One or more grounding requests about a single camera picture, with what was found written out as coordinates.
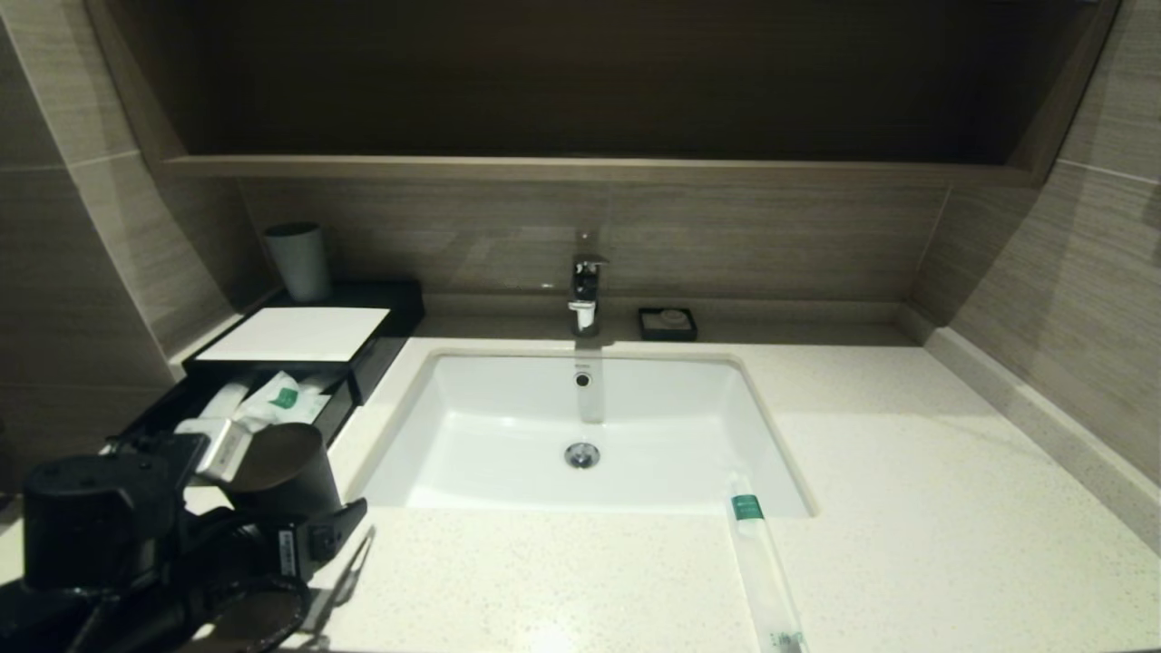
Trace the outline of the dark tumbler cup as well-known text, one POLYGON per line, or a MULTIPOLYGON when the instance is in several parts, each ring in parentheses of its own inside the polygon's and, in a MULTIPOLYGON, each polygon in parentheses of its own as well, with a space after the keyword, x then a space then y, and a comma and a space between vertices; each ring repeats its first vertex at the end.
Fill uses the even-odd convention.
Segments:
POLYGON ((235 508, 315 518, 342 507, 327 442, 312 424, 265 426, 253 435, 235 479, 219 485, 235 508))

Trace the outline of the black glossy drawer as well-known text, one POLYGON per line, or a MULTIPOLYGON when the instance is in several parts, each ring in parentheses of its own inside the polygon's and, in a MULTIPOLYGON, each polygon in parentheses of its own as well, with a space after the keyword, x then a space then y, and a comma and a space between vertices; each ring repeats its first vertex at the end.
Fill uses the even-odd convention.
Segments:
POLYGON ((351 412, 359 406, 359 396, 353 387, 352 376, 348 372, 337 369, 324 369, 319 366, 300 369, 225 369, 225 371, 202 371, 187 375, 179 381, 170 392, 163 395, 153 406, 149 406, 145 412, 134 418, 124 426, 118 435, 104 438, 106 443, 128 442, 147 443, 161 437, 161 435, 173 433, 175 426, 185 419, 199 418, 199 414, 208 401, 219 392, 221 387, 229 381, 237 379, 248 380, 248 395, 258 390, 264 383, 269 381, 277 372, 286 372, 302 380, 309 375, 334 375, 337 381, 329 390, 332 396, 323 412, 312 423, 325 442, 336 439, 341 426, 347 422, 351 412))

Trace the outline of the square shower cap packet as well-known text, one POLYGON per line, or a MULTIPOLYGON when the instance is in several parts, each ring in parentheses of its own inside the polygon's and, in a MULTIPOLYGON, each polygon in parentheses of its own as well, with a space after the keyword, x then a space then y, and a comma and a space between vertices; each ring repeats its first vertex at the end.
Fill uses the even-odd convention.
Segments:
POLYGON ((334 375, 309 375, 296 380, 289 373, 277 372, 241 401, 231 418, 248 433, 279 424, 312 423, 329 404, 332 396, 329 388, 336 381, 334 375))

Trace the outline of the long dental kit packet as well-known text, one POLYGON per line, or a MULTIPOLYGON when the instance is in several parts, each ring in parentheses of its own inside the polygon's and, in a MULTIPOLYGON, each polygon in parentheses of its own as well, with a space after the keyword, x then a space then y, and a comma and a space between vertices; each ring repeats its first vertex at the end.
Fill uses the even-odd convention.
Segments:
POLYGON ((204 406, 199 419, 232 419, 235 412, 248 396, 248 380, 237 379, 221 387, 204 406))

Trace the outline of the black box white ribbed top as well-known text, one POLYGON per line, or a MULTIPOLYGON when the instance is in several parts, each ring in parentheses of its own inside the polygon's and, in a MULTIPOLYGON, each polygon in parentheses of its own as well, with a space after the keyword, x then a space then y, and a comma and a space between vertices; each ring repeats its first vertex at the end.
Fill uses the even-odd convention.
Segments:
POLYGON ((342 375, 365 406, 424 320, 413 278, 337 282, 330 297, 300 303, 277 292, 182 363, 186 375, 269 371, 342 375))

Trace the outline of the white sink basin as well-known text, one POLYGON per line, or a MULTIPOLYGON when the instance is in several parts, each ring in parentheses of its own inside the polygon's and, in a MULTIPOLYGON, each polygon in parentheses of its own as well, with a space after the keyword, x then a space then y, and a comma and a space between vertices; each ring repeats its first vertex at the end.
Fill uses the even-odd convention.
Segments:
POLYGON ((354 478, 374 507, 727 514, 730 472, 767 521, 812 518, 796 464, 724 359, 437 356, 354 478), (564 462, 572 443, 600 462, 564 462))

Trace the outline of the grey cup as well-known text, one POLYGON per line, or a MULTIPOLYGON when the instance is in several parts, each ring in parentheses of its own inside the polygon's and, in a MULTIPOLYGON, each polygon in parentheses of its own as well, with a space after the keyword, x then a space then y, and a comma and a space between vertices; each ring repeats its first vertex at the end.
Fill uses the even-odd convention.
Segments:
POLYGON ((322 227, 291 222, 268 227, 264 241, 284 289, 300 303, 327 300, 333 293, 322 227))

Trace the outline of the chrome faucet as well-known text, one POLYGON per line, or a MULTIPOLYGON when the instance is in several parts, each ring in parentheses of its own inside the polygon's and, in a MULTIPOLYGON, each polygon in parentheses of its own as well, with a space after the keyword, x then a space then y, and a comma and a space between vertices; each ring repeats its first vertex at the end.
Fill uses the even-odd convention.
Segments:
POLYGON ((567 303, 568 309, 574 313, 571 332, 577 338, 599 333, 599 280, 601 270, 607 264, 610 260, 599 251, 596 232, 577 229, 567 303))

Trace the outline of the black soap dish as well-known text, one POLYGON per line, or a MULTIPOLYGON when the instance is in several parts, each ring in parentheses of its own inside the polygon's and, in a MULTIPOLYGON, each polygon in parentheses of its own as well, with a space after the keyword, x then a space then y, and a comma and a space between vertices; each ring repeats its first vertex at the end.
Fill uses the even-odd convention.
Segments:
POLYGON ((688 315, 688 330, 662 329, 662 326, 659 326, 659 320, 657 320, 657 314, 664 309, 671 309, 671 308, 642 308, 639 310, 639 331, 641 331, 641 338, 643 340, 652 340, 652 342, 698 340, 699 329, 695 324, 692 313, 688 311, 688 309, 672 308, 672 309, 680 309, 686 315, 688 315))

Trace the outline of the long green label packet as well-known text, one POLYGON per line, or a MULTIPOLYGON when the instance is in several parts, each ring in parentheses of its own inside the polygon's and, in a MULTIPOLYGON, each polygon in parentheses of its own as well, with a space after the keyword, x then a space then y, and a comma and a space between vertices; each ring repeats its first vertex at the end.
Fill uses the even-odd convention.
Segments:
POLYGON ((737 471, 727 489, 730 539, 759 653, 809 653, 757 493, 737 471))

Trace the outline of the wooden wall shelf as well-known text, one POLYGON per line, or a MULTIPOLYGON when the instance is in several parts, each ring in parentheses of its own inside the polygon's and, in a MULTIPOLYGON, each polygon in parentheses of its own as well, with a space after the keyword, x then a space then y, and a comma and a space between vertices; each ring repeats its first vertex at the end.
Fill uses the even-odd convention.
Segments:
POLYGON ((1122 0, 84 0, 187 178, 1043 182, 1122 0))

